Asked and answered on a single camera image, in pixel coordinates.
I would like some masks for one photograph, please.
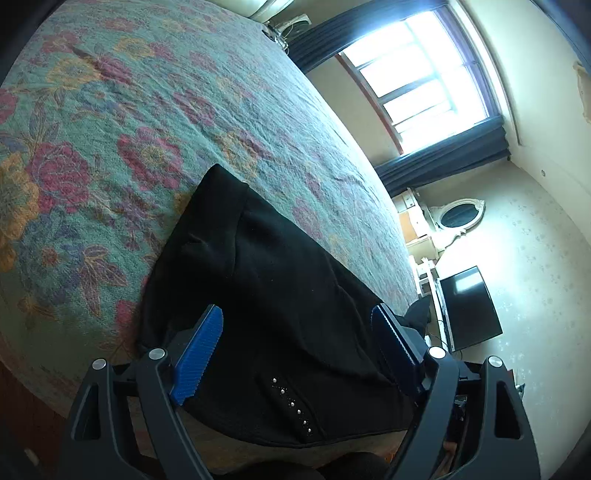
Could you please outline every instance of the dark curtain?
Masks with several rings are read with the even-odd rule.
[[[508,157],[503,117],[487,118],[434,145],[389,160],[375,171],[391,197],[488,162]]]
[[[447,0],[372,0],[297,37],[290,43],[289,56],[308,73],[372,31],[446,4]]]

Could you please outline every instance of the black garment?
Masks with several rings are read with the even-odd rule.
[[[382,480],[389,463],[373,453],[348,453],[318,470],[290,462],[263,462],[216,480]]]
[[[372,341],[370,312],[380,302],[215,165],[154,266],[138,344],[144,351],[166,345],[217,304],[222,337],[185,409],[246,442],[337,442],[404,430],[413,416],[410,399],[382,372]]]

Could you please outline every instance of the tv stand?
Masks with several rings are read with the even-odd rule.
[[[437,274],[437,271],[435,270],[435,263],[433,260],[423,258],[422,263],[417,264],[412,255],[408,257],[408,262],[410,263],[411,269],[413,270],[414,282],[419,297],[425,297],[427,295],[431,295],[433,297],[433,308],[435,310],[435,316],[437,319],[436,333],[439,334],[439,337],[437,338],[436,334],[431,332],[430,336],[427,335],[429,340],[426,339],[426,341],[429,345],[436,345],[437,342],[433,342],[431,338],[433,336],[441,342],[440,346],[446,352],[450,352],[452,348],[447,335],[449,326],[447,325],[447,319],[443,314],[445,311],[443,294],[441,293],[441,290],[437,288],[435,284],[435,278],[433,277],[433,271],[435,271]]]

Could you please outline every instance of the window pane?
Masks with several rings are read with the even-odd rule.
[[[430,118],[421,125],[401,133],[402,148],[410,153],[432,145],[457,132],[457,115],[454,111]]]
[[[390,114],[392,123],[399,124],[403,120],[446,100],[445,91],[439,80],[432,80],[419,88],[405,93],[385,103],[384,108]]]
[[[396,22],[356,41],[343,52],[358,67],[412,41],[413,35],[408,27],[403,22]]]
[[[398,124],[396,126],[396,130],[398,130],[398,132],[400,133],[403,133],[406,130],[412,130],[413,128],[420,128],[423,125],[428,125],[434,117],[439,116],[451,109],[452,106],[449,104],[447,100],[445,100],[439,105],[436,105],[430,108],[429,110],[426,110],[425,112],[420,113],[412,118],[409,118],[401,124]]]
[[[472,75],[466,67],[460,67],[442,75],[462,123],[461,129],[470,128],[486,118],[486,109]]]
[[[462,65],[462,57],[453,40],[433,12],[415,15],[406,22],[439,72]]]
[[[433,73],[416,44],[399,48],[361,70],[378,97]]]

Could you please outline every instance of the cable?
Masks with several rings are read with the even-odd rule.
[[[444,342],[443,340],[441,340],[441,339],[440,339],[440,338],[439,338],[437,335],[434,335],[433,333],[429,333],[429,335],[430,335],[430,336],[433,336],[433,337],[435,337],[437,340],[439,340],[439,341],[440,341],[440,342],[441,342],[443,345],[445,345],[445,348],[447,348],[447,349],[448,349],[448,351],[449,351],[449,347],[447,346],[447,343],[446,343],[446,342]],[[458,352],[460,352],[460,362],[461,362],[462,360],[464,360],[464,354],[462,353],[462,351],[461,351],[461,350],[457,350],[457,351],[458,351]]]

